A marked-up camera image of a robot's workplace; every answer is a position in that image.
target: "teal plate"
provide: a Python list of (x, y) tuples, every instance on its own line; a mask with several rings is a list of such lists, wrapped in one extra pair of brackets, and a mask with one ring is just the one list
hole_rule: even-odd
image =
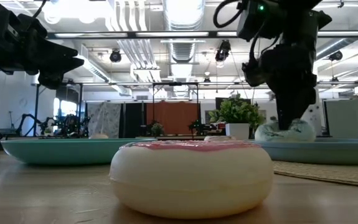
[(2, 141), (4, 151), (21, 162), (40, 165), (107, 164), (130, 142), (155, 139), (33, 139)]
[(321, 138), (315, 142), (258, 142), (274, 161), (358, 165), (358, 139)]

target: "green plant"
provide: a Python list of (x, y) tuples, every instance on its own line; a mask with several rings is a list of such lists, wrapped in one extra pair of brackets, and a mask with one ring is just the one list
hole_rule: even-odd
[(153, 136), (160, 136), (164, 134), (164, 126), (158, 122), (155, 122), (153, 124), (153, 127), (151, 128), (151, 133), (153, 134)]
[(241, 100), (240, 95), (224, 100), (220, 110), (209, 112), (210, 122), (248, 123), (251, 128), (262, 124), (264, 117), (259, 114), (259, 107)]

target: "white donut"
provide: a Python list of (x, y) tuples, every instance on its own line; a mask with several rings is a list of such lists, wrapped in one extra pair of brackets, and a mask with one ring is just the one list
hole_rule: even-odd
[(314, 142), (314, 128), (301, 119), (294, 119), (288, 130), (281, 131), (278, 121), (263, 124), (255, 132), (256, 141), (270, 142)]
[(229, 141), (236, 140), (233, 136), (206, 136), (204, 141)]
[(108, 139), (106, 134), (92, 134), (89, 139)]
[(136, 142), (111, 163), (113, 191), (133, 210), (165, 218), (217, 218), (256, 207), (269, 194), (273, 165), (243, 141)]

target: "ceiling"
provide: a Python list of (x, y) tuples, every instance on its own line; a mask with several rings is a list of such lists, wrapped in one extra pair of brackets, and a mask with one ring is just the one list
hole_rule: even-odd
[[(33, 14), (38, 7), (39, 2), (28, 2), (20, 0), (2, 0), (5, 7), (14, 11), (16, 14)], [(217, 0), (205, 0), (205, 11), (203, 16), (202, 30), (217, 30), (213, 25), (212, 16), (220, 1)], [(108, 31), (105, 26), (105, 19), (103, 16), (102, 5), (99, 2), (88, 2), (87, 8), (79, 8), (72, 6), (66, 9), (69, 11), (81, 11), (77, 17), (86, 14), (89, 11), (93, 11), (93, 14), (99, 15), (94, 22), (90, 24), (84, 24), (79, 18), (63, 18), (56, 24), (48, 24), (43, 13), (38, 17), (45, 27), (51, 32), (83, 32), (83, 31)], [(158, 10), (162, 7), (162, 1), (150, 0), (146, 1), (146, 25), (149, 30), (165, 30), (163, 12)], [(315, 10), (324, 10), (326, 14), (332, 17), (332, 22), (328, 24), (324, 29), (326, 30), (356, 30), (358, 29), (358, 1), (345, 1), (345, 5), (342, 8), (338, 8), (339, 1), (323, 1), (317, 6)], [(235, 4), (231, 4), (222, 9), (219, 14), (218, 20), (220, 22), (227, 21), (236, 13)], [(230, 24), (221, 30), (236, 30), (238, 20)], [(321, 51), (329, 43), (335, 43), (340, 39), (318, 39), (316, 44), (317, 52)], [(217, 68), (214, 60), (216, 48), (219, 46), (222, 40), (220, 39), (205, 39), (204, 43), (197, 44), (197, 50), (195, 53), (195, 63), (192, 69), (192, 80), (202, 81), (205, 77), (205, 72), (210, 72), (212, 81), (218, 82), (231, 82), (242, 80), (243, 72), (241, 66), (243, 62), (248, 61), (248, 53), (250, 50), (250, 43), (242, 39), (230, 39), (232, 53), (225, 61), (223, 68)], [(256, 44), (256, 53), (259, 50), (271, 44), (272, 40), (259, 40)], [(132, 82), (130, 77), (130, 61), (126, 57), (125, 53), (122, 53), (122, 61), (119, 63), (111, 63), (109, 56), (112, 49), (118, 49), (119, 45), (116, 40), (74, 40), (73, 44), (78, 46), (83, 44), (90, 51), (90, 58), (104, 71), (108, 72), (115, 80), (120, 82)], [(151, 39), (151, 46), (153, 49), (154, 57), (157, 61), (157, 65), (161, 69), (161, 78), (168, 78), (171, 76), (169, 62), (169, 49), (167, 44), (162, 44), (159, 39)], [(343, 59), (338, 62), (334, 62), (331, 66), (329, 60), (319, 60), (315, 63), (315, 71), (318, 71), (319, 80), (330, 80), (333, 75), (340, 75), (344, 72), (356, 70), (358, 68), (358, 40), (347, 47), (341, 49), (343, 53)], [(93, 82), (95, 78), (92, 74), (88, 73), (84, 69), (78, 69), (67, 75), (74, 80), (80, 82)], [(348, 75), (340, 81), (353, 81), (358, 80), (358, 72), (354, 72)], [(335, 88), (329, 91), (349, 91), (354, 85), (345, 85), (340, 88)]]

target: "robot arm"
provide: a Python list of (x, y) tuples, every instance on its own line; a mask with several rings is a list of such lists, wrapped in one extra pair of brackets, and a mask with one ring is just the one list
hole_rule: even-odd
[(84, 61), (75, 58), (76, 50), (45, 40), (47, 31), (35, 17), (15, 16), (0, 4), (0, 71), (7, 75), (15, 71), (39, 73), (41, 85), (57, 89), (64, 73)]
[[(240, 17), (237, 36), (248, 42), (253, 39), (249, 62), (242, 66), (245, 79), (250, 86), (269, 86), (276, 96), (280, 129), (288, 129), (292, 120), (302, 117), (307, 107), (316, 102), (313, 63), (317, 33), (332, 19), (322, 11), (312, 10), (321, 0), (242, 0), (236, 15), (219, 24), (217, 14), (231, 2), (236, 0), (225, 0), (217, 7), (214, 24), (223, 28)], [(275, 44), (280, 36), (274, 49), (267, 48), (255, 58), (257, 38), (274, 38)]]

